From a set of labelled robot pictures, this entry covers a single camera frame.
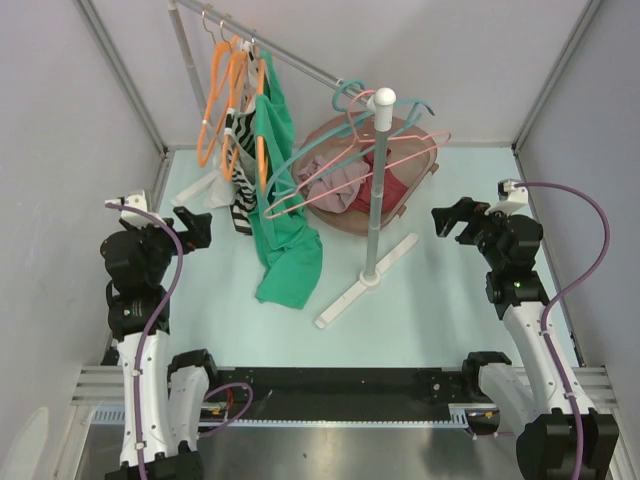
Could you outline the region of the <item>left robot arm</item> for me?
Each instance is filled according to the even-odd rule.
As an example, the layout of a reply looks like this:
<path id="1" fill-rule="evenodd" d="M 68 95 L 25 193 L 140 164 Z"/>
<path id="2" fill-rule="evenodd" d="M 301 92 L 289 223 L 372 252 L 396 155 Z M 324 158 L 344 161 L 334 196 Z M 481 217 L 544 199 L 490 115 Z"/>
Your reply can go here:
<path id="1" fill-rule="evenodd" d="M 169 354 L 171 288 L 162 280 L 171 261 L 209 247 L 208 213 L 176 207 L 171 218 L 143 207 L 119 207 L 122 230 L 100 247 L 110 276 L 108 324 L 116 341 L 124 385 L 124 435 L 119 467 L 110 479 L 201 479 L 197 450 L 204 400 L 221 376 L 205 349 Z"/>

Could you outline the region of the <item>mauve pink tank top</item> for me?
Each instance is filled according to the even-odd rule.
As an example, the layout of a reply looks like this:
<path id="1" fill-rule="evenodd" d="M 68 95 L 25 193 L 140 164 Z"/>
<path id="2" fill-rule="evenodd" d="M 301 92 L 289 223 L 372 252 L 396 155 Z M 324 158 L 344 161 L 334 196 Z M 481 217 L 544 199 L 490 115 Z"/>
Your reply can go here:
<path id="1" fill-rule="evenodd" d="M 343 213 L 356 199 L 365 181 L 364 176 L 369 171 L 370 166 L 364 160 L 356 159 L 345 167 L 309 182 L 302 187 L 301 194 L 305 198 L 312 198 L 311 204 L 320 210 Z"/>

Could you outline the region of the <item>pink hanger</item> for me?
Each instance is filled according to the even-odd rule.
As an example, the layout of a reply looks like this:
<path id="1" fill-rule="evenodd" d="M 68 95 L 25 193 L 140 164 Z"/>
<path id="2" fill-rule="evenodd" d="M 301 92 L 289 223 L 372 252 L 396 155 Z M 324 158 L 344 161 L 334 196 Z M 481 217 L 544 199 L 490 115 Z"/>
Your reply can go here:
<path id="1" fill-rule="evenodd" d="M 361 97 L 364 97 L 364 96 L 368 97 L 367 110 L 364 111 L 360 116 L 358 116 L 354 120 L 353 117 L 351 116 L 351 108 L 357 100 L 359 100 Z M 265 209 L 264 217 L 266 219 L 274 219 L 274 218 L 280 217 L 282 215 L 288 214 L 289 212 L 295 211 L 303 206 L 306 206 L 314 202 L 315 200 L 322 199 L 327 195 L 334 193 L 344 187 L 350 186 L 353 183 L 372 177 L 373 173 L 370 172 L 364 176 L 356 178 L 355 180 L 349 181 L 342 185 L 338 185 L 334 189 L 328 190 L 322 195 L 318 195 L 312 198 L 307 198 L 303 202 L 296 204 L 294 206 L 291 206 L 290 208 L 287 208 L 285 210 L 282 210 L 276 213 L 272 212 L 274 208 L 278 207 L 280 204 L 282 204 L 286 200 L 296 197 L 300 193 L 301 189 L 304 186 L 306 186 L 308 183 L 315 182 L 320 177 L 324 177 L 325 173 L 329 172 L 329 169 L 337 170 L 346 166 L 356 158 L 360 156 L 364 156 L 366 153 L 369 153 L 370 151 L 374 150 L 376 147 L 376 144 L 379 144 L 382 147 L 383 149 L 382 160 L 385 160 L 386 146 L 382 145 L 383 142 L 394 142 L 394 141 L 399 142 L 399 141 L 405 141 L 405 140 L 426 141 L 426 140 L 431 140 L 434 137 L 439 137 L 442 135 L 446 136 L 446 138 L 440 144 L 436 143 L 434 146 L 428 147 L 424 150 L 418 151 L 415 154 L 411 154 L 391 164 L 387 164 L 386 166 L 383 166 L 383 170 L 386 170 L 386 169 L 390 169 L 393 166 L 397 166 L 408 160 L 411 160 L 418 155 L 421 155 L 423 153 L 427 153 L 436 148 L 445 146 L 451 141 L 452 134 L 449 131 L 436 132 L 432 134 L 426 134 L 423 136 L 417 136 L 417 135 L 400 136 L 400 133 L 403 133 L 405 131 L 404 128 L 401 128 L 396 130 L 393 134 L 389 134 L 388 129 L 390 128 L 390 124 L 392 123 L 392 120 L 393 120 L 393 106 L 396 103 L 398 103 L 398 100 L 395 99 L 395 93 L 390 88 L 380 88 L 377 91 L 364 90 L 361 93 L 359 93 L 354 99 L 352 99 L 345 113 L 345 116 L 347 118 L 347 123 L 334 128 L 333 130 L 328 132 L 325 136 L 318 138 L 313 144 L 309 144 L 306 147 L 298 150 L 295 154 L 293 154 L 289 158 L 289 160 L 282 165 L 280 169 L 278 169 L 272 174 L 271 179 L 269 180 L 266 186 L 266 192 L 269 193 L 271 191 L 272 187 L 279 181 L 280 174 L 285 169 L 288 169 L 289 167 L 291 167 L 300 157 L 304 157 L 308 151 L 313 150 L 316 146 L 328 140 L 329 138 L 337 135 L 339 132 L 341 132 L 345 128 L 349 128 L 349 131 L 351 132 L 351 143 L 339 155 L 337 155 L 335 158 L 330 160 L 321 169 L 317 170 L 314 175 L 309 176 L 304 182 L 298 183 L 295 186 L 294 190 L 291 190 L 287 195 L 282 194 L 282 196 L 277 201 L 275 201 L 273 204 L 271 204 L 269 207 Z M 375 138 L 361 138 L 359 136 L 358 131 L 355 127 L 355 121 L 364 120 L 370 116 L 375 117 L 374 130 L 376 134 L 383 135 L 382 140 L 376 140 Z"/>

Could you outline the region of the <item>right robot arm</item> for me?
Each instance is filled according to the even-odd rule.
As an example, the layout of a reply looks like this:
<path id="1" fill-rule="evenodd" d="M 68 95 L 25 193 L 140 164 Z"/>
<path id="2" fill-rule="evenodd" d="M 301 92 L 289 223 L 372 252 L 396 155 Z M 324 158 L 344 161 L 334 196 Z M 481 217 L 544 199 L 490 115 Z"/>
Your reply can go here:
<path id="1" fill-rule="evenodd" d="M 527 375 L 521 380 L 505 361 L 490 360 L 463 373 L 463 393 L 473 401 L 489 397 L 497 406 L 516 437 L 523 478 L 605 478 L 619 428 L 612 415 L 598 412 L 556 344 L 552 302 L 534 269 L 542 225 L 469 197 L 431 214 L 439 237 L 465 223 L 456 240 L 477 248 L 488 263 L 488 300 L 514 341 Z"/>

